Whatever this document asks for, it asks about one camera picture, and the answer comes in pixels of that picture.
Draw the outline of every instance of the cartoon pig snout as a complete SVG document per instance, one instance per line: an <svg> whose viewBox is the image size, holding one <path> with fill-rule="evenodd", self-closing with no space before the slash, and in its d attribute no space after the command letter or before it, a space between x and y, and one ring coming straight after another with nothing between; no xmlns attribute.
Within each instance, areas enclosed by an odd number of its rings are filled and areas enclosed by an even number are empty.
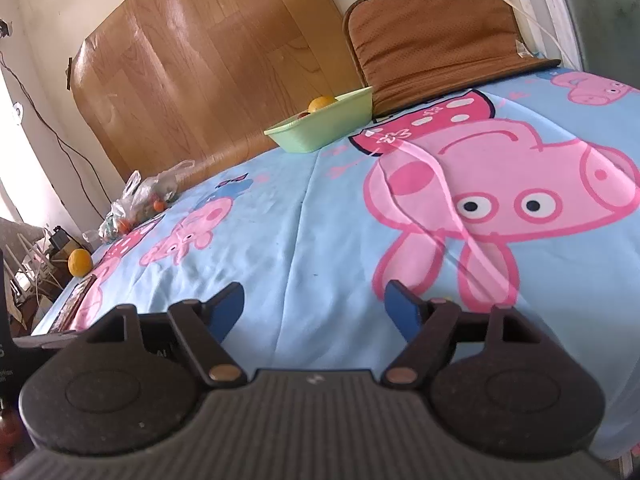
<svg viewBox="0 0 640 480"><path fill-rule="evenodd" d="M632 210L640 203L640 172L619 150L590 144L580 158L580 178L589 195L611 212Z"/></svg>
<svg viewBox="0 0 640 480"><path fill-rule="evenodd" d="M592 105L592 106L603 106L610 102L610 99L607 99L601 95L595 95L588 91L588 89L576 88L569 92L569 100L579 104L579 105Z"/></svg>

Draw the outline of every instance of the bed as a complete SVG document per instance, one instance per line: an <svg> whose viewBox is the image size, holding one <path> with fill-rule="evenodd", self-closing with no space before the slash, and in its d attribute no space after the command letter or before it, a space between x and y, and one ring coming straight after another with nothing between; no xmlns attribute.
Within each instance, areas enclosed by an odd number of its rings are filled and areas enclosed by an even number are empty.
<svg viewBox="0 0 640 480"><path fill-rule="evenodd" d="M410 107L315 153L263 153L100 248L73 328L240 282L244 313L223 345L248 373L378 374L406 343L381 300L388 280L476 312L514 304L600 383L591 450L618 457L640 441L639 109L638 90L556 68Z"/></svg>

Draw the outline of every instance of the orange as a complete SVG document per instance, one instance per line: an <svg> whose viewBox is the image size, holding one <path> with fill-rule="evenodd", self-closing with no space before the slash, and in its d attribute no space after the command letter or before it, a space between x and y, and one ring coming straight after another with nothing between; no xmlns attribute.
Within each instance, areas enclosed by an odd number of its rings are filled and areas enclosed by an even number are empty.
<svg viewBox="0 0 640 480"><path fill-rule="evenodd" d="M126 218L119 218L116 220L116 227L121 235L126 235L131 232L131 224Z"/></svg>
<svg viewBox="0 0 640 480"><path fill-rule="evenodd" d="M86 276L91 269L94 268L94 263L91 261L91 254L86 249L76 249L69 255L67 261L69 266L69 272L76 278L82 278Z"/></svg>
<svg viewBox="0 0 640 480"><path fill-rule="evenodd" d="M316 97L313 101L309 103L309 108L308 108L309 113L312 114L313 112L317 112L320 108L324 108L325 106L333 104L337 101L338 99L328 95Z"/></svg>
<svg viewBox="0 0 640 480"><path fill-rule="evenodd" d="M161 213L162 211L164 211L166 209L166 203L163 202L162 200L156 200L154 202L154 211L156 213Z"/></svg>

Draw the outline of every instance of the peppa pig print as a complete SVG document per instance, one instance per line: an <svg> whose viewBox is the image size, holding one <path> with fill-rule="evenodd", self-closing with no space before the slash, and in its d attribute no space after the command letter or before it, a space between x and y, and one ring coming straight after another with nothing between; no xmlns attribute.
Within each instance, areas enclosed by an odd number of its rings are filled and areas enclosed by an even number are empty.
<svg viewBox="0 0 640 480"><path fill-rule="evenodd" d="M174 265L180 265L193 246L202 250L213 240L213 229L231 211L233 199L228 196L205 202L203 206L189 213L172 229L171 234L155 244L140 258L140 265L148 266L168 256Z"/></svg>
<svg viewBox="0 0 640 480"><path fill-rule="evenodd" d="M71 330L84 330L91 325L102 306L102 286L104 282L115 272L124 256L138 245L161 220L162 215L133 229L129 234L114 242L104 253L100 262L92 270L96 280L82 300L78 312L71 323Z"/></svg>
<svg viewBox="0 0 640 480"><path fill-rule="evenodd" d="M556 86L569 88L569 101L579 105L604 106L622 99L635 88L585 72L563 72L551 79Z"/></svg>
<svg viewBox="0 0 640 480"><path fill-rule="evenodd" d="M455 238L464 242L463 303L477 312L514 304L520 276L509 244L592 230L640 204L640 173L619 150L545 143L530 124L493 117L471 91L351 138L380 157L364 183L369 212L401 232L374 272L380 298L392 279L427 291Z"/></svg>

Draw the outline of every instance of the wooden headboard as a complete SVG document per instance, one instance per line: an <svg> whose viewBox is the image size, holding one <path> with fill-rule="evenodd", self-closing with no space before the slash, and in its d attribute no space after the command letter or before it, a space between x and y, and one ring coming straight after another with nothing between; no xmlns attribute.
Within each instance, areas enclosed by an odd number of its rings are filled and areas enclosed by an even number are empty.
<svg viewBox="0 0 640 480"><path fill-rule="evenodd" d="M80 113L126 180L205 176L270 150L263 130L360 83L332 0L125 0L72 67Z"/></svg>

